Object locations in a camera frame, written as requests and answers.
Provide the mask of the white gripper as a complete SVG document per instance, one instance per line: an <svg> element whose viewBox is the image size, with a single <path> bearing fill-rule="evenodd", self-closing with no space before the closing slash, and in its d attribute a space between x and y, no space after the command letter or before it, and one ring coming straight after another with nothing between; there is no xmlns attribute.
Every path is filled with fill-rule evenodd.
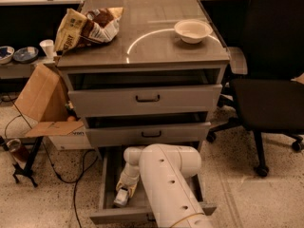
<svg viewBox="0 0 304 228"><path fill-rule="evenodd" d="M132 198L137 189L137 183L139 181L139 178L139 174L130 175L123 171L120 176L120 181L118 181L118 183L116 184L116 192L118 193L121 189L124 190L125 187L128 186L128 195L130 198Z"/></svg>

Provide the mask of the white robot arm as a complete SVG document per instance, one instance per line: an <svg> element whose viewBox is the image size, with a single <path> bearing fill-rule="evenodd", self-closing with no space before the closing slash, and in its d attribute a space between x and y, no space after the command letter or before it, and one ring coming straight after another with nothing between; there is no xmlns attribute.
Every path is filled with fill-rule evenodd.
<svg viewBox="0 0 304 228"><path fill-rule="evenodd" d="M132 196L139 182L159 228L213 228L187 183L198 174L201 157L190 146L163 143L128 147L116 189Z"/></svg>

